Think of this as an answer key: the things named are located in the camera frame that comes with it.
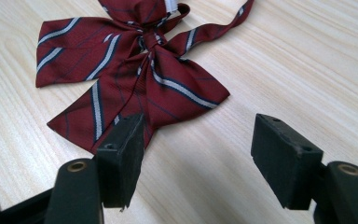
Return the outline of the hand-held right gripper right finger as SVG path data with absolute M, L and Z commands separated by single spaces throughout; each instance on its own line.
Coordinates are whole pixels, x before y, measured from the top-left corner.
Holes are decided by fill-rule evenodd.
M 358 224 L 358 166 L 324 165 L 323 154 L 284 121 L 255 116 L 251 155 L 281 206 L 307 210 L 315 202 L 315 224 Z

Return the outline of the dark red striped bow tie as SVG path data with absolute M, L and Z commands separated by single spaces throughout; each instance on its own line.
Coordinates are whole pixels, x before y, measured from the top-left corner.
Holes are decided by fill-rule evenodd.
M 99 0 L 104 18 L 45 21 L 36 48 L 38 88 L 91 81 L 81 97 L 48 122 L 73 144 L 95 152 L 124 118 L 145 118 L 144 140 L 162 126 L 196 118 L 224 102 L 228 90 L 185 54 L 242 24 L 246 0 L 227 25 L 208 23 L 172 39 L 166 34 L 190 8 L 165 0 Z

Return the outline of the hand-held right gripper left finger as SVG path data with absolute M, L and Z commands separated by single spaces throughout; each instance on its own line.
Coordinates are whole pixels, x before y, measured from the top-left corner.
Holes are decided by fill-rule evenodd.
M 145 154 L 144 116 L 131 115 L 97 146 L 91 159 L 58 171 L 44 224 L 104 224 L 105 208 L 130 206 Z

